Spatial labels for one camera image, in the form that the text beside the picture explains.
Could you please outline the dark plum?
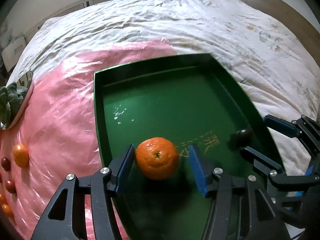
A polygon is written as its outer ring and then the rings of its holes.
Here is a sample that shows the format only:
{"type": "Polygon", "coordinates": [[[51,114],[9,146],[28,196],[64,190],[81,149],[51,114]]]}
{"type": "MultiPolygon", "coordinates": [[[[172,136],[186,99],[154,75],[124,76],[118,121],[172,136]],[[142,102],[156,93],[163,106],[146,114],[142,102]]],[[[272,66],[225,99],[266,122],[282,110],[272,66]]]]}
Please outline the dark plum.
{"type": "Polygon", "coordinates": [[[240,148],[251,146],[253,143],[253,132],[250,128],[240,129],[230,135],[228,147],[235,151],[240,148]]]}

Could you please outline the large orange with stem dimple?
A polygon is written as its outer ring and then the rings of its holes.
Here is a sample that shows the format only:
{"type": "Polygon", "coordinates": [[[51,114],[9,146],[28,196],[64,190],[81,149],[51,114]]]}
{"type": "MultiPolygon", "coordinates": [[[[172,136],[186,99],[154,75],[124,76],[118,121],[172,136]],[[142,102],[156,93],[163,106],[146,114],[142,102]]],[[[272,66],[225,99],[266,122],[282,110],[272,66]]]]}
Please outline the large orange with stem dimple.
{"type": "Polygon", "coordinates": [[[149,179],[162,180],[172,176],[179,157],[175,145],[162,137],[147,139],[136,148],[138,168],[149,179]]]}

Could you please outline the smooth orange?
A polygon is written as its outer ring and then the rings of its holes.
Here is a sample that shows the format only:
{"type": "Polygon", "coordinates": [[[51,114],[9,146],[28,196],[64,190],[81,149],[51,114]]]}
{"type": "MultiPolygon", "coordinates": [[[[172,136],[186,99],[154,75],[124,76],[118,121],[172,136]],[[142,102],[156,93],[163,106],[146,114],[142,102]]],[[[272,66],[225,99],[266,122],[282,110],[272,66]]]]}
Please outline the smooth orange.
{"type": "Polygon", "coordinates": [[[2,209],[3,209],[4,213],[5,213],[8,217],[10,217],[10,218],[13,218],[13,217],[14,217],[14,214],[13,214],[13,212],[12,212],[12,209],[10,208],[9,205],[3,204],[3,205],[2,205],[2,209]]]}

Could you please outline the dark red apple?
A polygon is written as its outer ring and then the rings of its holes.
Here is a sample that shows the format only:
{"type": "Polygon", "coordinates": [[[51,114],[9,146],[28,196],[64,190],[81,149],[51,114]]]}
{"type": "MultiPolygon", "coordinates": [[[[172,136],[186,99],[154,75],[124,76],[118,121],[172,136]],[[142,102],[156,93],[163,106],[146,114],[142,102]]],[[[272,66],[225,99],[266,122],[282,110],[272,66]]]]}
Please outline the dark red apple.
{"type": "Polygon", "coordinates": [[[7,157],[3,157],[1,159],[1,166],[3,167],[4,171],[10,172],[10,170],[11,170],[11,162],[7,157]]]}

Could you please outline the small orange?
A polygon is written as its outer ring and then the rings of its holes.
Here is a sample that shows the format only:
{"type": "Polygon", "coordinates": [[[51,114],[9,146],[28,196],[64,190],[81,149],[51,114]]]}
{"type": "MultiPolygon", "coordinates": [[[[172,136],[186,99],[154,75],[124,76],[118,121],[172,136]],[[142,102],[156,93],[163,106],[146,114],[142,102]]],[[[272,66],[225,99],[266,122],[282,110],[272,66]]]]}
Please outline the small orange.
{"type": "Polygon", "coordinates": [[[6,201],[6,199],[5,199],[5,196],[3,195],[3,194],[0,194],[0,204],[1,205],[4,205],[4,204],[6,204],[7,203],[7,201],[6,201]]]}

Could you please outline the white floral bed quilt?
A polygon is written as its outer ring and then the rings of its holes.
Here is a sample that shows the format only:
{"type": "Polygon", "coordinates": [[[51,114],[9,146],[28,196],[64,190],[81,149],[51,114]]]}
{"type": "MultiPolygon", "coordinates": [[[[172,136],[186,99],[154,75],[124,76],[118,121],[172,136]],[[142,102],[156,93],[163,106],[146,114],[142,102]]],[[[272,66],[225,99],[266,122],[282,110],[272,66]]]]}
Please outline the white floral bed quilt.
{"type": "Polygon", "coordinates": [[[64,59],[118,43],[168,42],[176,54],[210,53],[261,115],[319,113],[319,66],[275,18],[240,0],[114,0],[47,20],[10,80],[37,77],[64,59]]]}

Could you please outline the pink plastic sheet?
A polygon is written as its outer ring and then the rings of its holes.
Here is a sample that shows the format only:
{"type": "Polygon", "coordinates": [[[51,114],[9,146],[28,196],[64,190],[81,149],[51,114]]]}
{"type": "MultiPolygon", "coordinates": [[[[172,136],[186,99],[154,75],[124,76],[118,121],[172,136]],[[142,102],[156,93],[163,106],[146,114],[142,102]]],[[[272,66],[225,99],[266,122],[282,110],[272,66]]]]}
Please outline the pink plastic sheet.
{"type": "Polygon", "coordinates": [[[1,171],[3,181],[15,183],[13,194],[1,186],[1,197],[11,208],[11,223],[23,239],[31,238],[67,174],[82,177],[101,168],[93,104],[95,72],[175,54],[176,50],[162,40],[112,44],[64,59],[36,78],[20,120],[1,132],[1,157],[12,159],[16,144],[29,152],[27,167],[11,163],[10,171],[1,171]]]}

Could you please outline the green rectangular tray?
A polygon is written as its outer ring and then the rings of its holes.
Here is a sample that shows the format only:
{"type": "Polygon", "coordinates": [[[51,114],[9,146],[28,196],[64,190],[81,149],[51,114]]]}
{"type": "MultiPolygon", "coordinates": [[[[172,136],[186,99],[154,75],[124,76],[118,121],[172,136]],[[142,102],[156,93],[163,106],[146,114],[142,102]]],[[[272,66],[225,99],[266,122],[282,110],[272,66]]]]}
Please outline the green rectangular tray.
{"type": "Polygon", "coordinates": [[[153,180],[133,164],[116,200],[131,239],[200,239],[212,201],[197,190],[188,147],[197,144],[212,164],[246,178],[253,166],[228,147],[230,135],[250,128],[250,147],[276,163],[271,133],[247,94],[212,56],[190,54],[123,64],[94,75],[94,114],[101,162],[107,166],[129,144],[162,137],[179,153],[167,179],[153,180]]]}

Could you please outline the wooden headboard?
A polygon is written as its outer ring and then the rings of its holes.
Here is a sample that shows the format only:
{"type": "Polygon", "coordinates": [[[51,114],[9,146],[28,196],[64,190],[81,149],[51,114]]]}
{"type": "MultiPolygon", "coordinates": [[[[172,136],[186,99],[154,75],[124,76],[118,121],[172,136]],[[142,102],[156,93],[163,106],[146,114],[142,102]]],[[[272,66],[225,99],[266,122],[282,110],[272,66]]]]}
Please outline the wooden headboard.
{"type": "Polygon", "coordinates": [[[241,0],[283,23],[319,64],[319,23],[304,0],[241,0]]]}

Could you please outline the green leafy vegetable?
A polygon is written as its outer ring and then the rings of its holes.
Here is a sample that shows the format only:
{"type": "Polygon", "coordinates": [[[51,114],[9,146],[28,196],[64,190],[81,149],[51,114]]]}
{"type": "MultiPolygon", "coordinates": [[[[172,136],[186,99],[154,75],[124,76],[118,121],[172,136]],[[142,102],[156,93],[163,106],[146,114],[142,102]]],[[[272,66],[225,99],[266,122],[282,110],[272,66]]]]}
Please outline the green leafy vegetable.
{"type": "Polygon", "coordinates": [[[16,117],[28,89],[16,82],[1,87],[1,124],[7,129],[16,117]]]}

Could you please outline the white blue rimmed plate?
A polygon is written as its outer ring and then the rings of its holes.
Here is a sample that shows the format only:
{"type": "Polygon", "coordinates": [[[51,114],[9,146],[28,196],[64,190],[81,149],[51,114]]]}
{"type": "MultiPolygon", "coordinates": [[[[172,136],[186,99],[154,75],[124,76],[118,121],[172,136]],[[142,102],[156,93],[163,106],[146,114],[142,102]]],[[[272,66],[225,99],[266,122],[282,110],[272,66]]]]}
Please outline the white blue rimmed plate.
{"type": "Polygon", "coordinates": [[[1,129],[15,126],[20,119],[32,95],[33,72],[28,71],[16,82],[1,87],[1,129]]]}

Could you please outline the white cardboard box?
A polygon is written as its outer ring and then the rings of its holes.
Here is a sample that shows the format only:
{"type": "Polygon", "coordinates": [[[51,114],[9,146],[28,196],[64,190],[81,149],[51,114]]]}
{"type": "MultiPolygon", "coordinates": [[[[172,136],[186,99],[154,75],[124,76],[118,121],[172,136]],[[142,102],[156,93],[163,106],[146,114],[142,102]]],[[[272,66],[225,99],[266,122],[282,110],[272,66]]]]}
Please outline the white cardboard box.
{"type": "Polygon", "coordinates": [[[25,47],[25,38],[21,36],[3,50],[2,59],[7,72],[16,66],[25,47]]]}

